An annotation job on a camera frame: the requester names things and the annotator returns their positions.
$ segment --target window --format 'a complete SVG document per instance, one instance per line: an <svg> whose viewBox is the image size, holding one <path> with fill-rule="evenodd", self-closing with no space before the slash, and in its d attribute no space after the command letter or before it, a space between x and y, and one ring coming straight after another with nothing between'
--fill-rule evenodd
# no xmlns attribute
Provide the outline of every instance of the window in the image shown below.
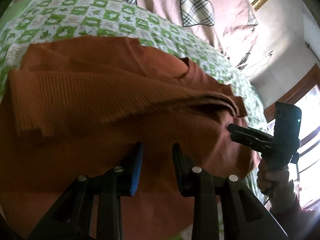
<svg viewBox="0 0 320 240"><path fill-rule="evenodd" d="M304 208L320 202L320 69L315 65L310 72L279 101L295 104L302 110L299 133L300 159L289 164L290 177L295 181L300 204ZM273 134L274 105L265 110Z"/></svg>

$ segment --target wooden window frame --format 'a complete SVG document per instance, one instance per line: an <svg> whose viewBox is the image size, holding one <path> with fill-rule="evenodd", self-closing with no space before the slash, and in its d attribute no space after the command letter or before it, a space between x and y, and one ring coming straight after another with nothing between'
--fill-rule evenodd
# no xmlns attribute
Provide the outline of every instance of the wooden window frame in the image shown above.
<svg viewBox="0 0 320 240"><path fill-rule="evenodd" d="M316 85L318 85L318 88L320 89L320 68L317 64L315 64L311 70L278 101L295 104ZM275 113L276 103L273 103L264 110L264 115L268 123L275 118Z"/></svg>

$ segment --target sweater sleeve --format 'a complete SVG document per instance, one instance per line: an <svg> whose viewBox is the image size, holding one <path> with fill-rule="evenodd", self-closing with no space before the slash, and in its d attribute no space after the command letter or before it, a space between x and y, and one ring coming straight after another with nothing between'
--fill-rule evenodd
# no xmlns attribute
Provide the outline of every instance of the sweater sleeve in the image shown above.
<svg viewBox="0 0 320 240"><path fill-rule="evenodd" d="M320 239L320 220L318 212L302 210L299 199L296 197L289 210L283 213L271 214L275 217L290 240Z"/></svg>

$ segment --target folded fabric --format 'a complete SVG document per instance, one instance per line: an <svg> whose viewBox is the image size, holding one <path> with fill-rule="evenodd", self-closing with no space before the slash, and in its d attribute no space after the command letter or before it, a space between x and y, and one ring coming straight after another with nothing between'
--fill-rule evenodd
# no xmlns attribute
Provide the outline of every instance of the folded fabric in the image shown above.
<svg viewBox="0 0 320 240"><path fill-rule="evenodd" d="M172 78L178 68L186 71ZM141 141L139 188L122 199L124 236L173 236L191 224L193 199L178 192L172 144L213 175L244 178L259 156L233 143L227 126L246 126L245 115L230 86L137 39L31 44L21 68L10 71L0 105L6 219L26 237L78 175L105 173Z"/></svg>

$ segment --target green and white checkered bedsheet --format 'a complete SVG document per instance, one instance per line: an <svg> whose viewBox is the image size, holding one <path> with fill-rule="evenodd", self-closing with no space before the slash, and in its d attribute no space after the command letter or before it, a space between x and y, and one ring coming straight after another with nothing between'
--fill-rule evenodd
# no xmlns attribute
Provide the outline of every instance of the green and white checkered bedsheet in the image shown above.
<svg viewBox="0 0 320 240"><path fill-rule="evenodd" d="M19 67L30 43L83 35L139 38L142 45L191 58L208 75L220 83L230 84L234 94L244 99L248 125L265 131L266 120L258 95L222 54L186 29L120 0L30 0L25 9L0 30L0 99L8 71ZM245 182L263 201L256 178L257 170L254 170Z"/></svg>

